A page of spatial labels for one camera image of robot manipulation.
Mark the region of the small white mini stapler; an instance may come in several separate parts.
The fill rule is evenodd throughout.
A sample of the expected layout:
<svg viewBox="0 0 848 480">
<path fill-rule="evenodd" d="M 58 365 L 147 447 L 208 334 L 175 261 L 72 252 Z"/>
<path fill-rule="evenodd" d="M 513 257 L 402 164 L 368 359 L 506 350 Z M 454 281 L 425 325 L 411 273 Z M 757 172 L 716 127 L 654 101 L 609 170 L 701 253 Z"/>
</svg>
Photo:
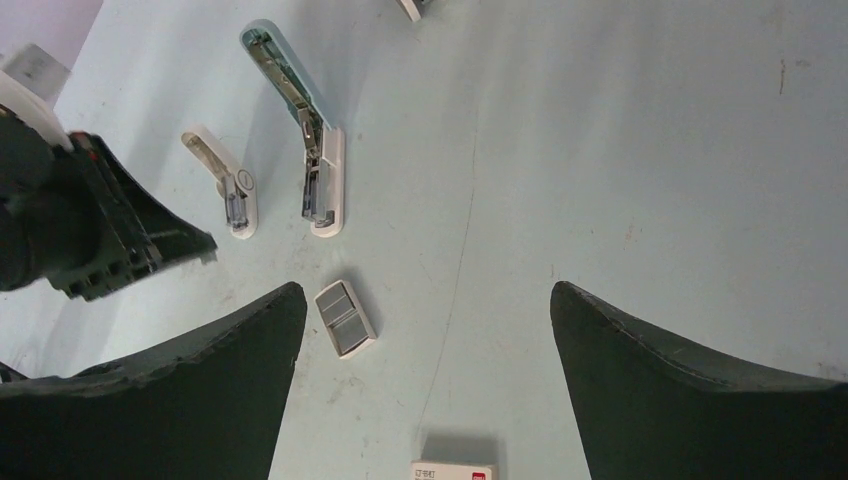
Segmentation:
<svg viewBox="0 0 848 480">
<path fill-rule="evenodd" d="M 203 125 L 183 132 L 180 141 L 215 179 L 231 235 L 251 238 L 259 224 L 256 181 L 251 172 Z"/>
</svg>

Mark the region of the staple tray with staples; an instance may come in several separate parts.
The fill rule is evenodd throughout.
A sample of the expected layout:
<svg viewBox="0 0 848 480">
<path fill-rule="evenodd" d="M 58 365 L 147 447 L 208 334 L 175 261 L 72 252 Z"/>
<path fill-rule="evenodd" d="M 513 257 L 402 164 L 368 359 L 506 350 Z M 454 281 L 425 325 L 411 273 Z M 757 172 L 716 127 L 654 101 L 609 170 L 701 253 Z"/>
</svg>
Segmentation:
<svg viewBox="0 0 848 480">
<path fill-rule="evenodd" d="M 348 281 L 331 283 L 318 293 L 314 302 L 339 359 L 351 358 L 377 340 L 377 333 Z"/>
</svg>

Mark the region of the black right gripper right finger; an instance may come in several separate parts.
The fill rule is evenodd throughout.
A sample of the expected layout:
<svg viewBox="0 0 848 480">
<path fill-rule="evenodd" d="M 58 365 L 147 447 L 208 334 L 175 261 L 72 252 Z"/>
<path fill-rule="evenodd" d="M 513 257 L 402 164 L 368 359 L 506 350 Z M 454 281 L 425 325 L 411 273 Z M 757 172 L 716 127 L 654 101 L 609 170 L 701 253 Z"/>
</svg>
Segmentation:
<svg viewBox="0 0 848 480">
<path fill-rule="evenodd" d="M 565 281 L 550 318 L 595 479 L 843 479 L 847 386 L 746 361 Z"/>
</svg>

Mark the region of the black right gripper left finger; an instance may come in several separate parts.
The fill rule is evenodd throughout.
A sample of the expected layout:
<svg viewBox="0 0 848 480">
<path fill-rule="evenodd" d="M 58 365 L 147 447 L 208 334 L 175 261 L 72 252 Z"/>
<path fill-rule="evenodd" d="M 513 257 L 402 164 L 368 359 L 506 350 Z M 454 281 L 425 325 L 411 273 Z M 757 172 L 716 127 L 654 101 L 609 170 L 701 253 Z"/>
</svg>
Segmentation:
<svg viewBox="0 0 848 480">
<path fill-rule="evenodd" d="M 74 376 L 1 387 L 5 479 L 265 479 L 307 317 L 286 283 Z"/>
</svg>

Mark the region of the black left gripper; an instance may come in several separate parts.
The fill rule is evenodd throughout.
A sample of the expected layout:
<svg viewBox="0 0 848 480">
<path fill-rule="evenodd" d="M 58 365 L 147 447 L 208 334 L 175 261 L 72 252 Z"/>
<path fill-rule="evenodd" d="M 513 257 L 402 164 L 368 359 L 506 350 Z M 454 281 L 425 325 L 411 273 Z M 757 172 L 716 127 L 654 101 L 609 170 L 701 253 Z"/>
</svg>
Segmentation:
<svg viewBox="0 0 848 480">
<path fill-rule="evenodd" d="M 1 289 L 45 279 L 68 298 L 108 296 L 184 262 L 217 259 L 211 234 L 151 195 L 98 135 L 54 145 L 1 115 Z"/>
</svg>

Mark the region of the white staple box sleeve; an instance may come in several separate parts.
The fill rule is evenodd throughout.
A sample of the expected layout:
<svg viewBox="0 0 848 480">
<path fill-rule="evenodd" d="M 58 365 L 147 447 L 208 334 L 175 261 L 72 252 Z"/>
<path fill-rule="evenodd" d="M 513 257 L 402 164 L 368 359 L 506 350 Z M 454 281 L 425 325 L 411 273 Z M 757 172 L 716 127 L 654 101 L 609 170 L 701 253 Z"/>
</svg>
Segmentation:
<svg viewBox="0 0 848 480">
<path fill-rule="evenodd" d="M 497 480 L 495 465 L 434 462 L 418 460 L 411 463 L 410 480 Z"/>
</svg>

